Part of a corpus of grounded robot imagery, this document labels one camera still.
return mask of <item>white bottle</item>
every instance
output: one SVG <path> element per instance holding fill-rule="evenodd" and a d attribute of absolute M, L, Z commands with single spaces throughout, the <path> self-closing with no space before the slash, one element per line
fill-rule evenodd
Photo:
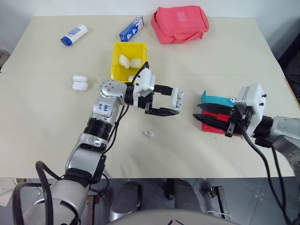
<path fill-rule="evenodd" d="M 73 30 L 71 30 L 68 34 L 66 34 L 62 39 L 61 42 L 66 45 L 70 46 L 75 41 L 77 41 L 82 35 L 88 32 L 88 29 L 83 24 L 78 25 Z"/>

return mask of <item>gray floor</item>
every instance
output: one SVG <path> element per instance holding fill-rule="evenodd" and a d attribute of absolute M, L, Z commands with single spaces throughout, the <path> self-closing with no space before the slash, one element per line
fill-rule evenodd
<path fill-rule="evenodd" d="M 171 209 L 174 200 L 169 201 L 164 197 L 163 186 L 165 179 L 131 179 L 141 184 L 142 210 L 147 209 Z M 199 191 L 204 184 L 223 186 L 229 213 L 234 221 L 241 225 L 283 225 L 285 224 L 279 207 L 270 192 L 267 180 L 262 178 L 249 179 L 185 179 L 194 188 L 201 205 L 202 212 L 208 210 L 219 211 L 217 198 L 203 197 Z M 105 199 L 95 207 L 95 224 L 104 225 L 109 222 L 109 208 L 114 194 L 127 182 L 128 179 L 110 179 L 110 187 Z M 294 177 L 284 178 L 287 194 L 287 214 L 290 218 L 296 218 L 299 211 L 299 186 Z M 279 193 L 278 179 L 274 179 L 275 187 Z M 94 188 L 102 188 L 105 181 L 94 185 Z M 22 208 L 26 210 L 41 195 L 41 190 L 35 187 L 22 190 Z M 82 224 L 86 224 L 87 207 L 82 216 Z M 12 202 L 7 207 L 0 206 L 0 224 L 12 224 Z"/>

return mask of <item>white table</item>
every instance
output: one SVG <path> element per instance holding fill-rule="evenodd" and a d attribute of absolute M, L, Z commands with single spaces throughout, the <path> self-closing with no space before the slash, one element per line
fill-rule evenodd
<path fill-rule="evenodd" d="M 35 162 L 63 174 L 66 159 L 83 131 L 98 87 L 110 77 L 116 21 L 126 16 L 35 17 L 0 74 L 0 177 L 35 178 Z M 67 30 L 83 23 L 90 32 L 70 48 L 60 43 Z M 103 35 L 101 27 L 106 26 Z M 183 111 L 161 118 L 130 109 L 108 152 L 106 170 L 114 178 L 265 177 L 263 162 L 240 138 L 202 132 L 193 118 L 204 90 L 234 97 L 242 86 L 261 82 L 268 94 L 265 115 L 299 117 L 283 73 L 253 19 L 210 18 L 203 40 L 161 45 L 145 26 L 133 39 L 145 41 L 157 84 L 180 86 Z M 71 89 L 71 77 L 89 78 L 86 92 Z M 169 106 L 156 94 L 154 106 Z M 153 131 L 152 138 L 144 131 Z M 263 149 L 275 171 L 271 152 Z M 293 172 L 278 154 L 284 176 Z"/>

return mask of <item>wall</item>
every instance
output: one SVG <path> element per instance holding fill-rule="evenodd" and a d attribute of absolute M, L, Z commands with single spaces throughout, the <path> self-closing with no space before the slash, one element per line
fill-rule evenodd
<path fill-rule="evenodd" d="M 151 15 L 181 0 L 0 0 L 0 48 L 13 51 L 34 15 Z M 300 0 L 186 0 L 207 16 L 255 17 L 279 58 L 300 31 Z"/>

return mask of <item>pink bag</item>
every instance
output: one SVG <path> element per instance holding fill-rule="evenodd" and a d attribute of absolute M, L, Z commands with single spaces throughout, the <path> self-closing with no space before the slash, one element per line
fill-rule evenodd
<path fill-rule="evenodd" d="M 207 17 L 199 6 L 158 7 L 151 24 L 163 45 L 202 39 L 209 29 Z"/>

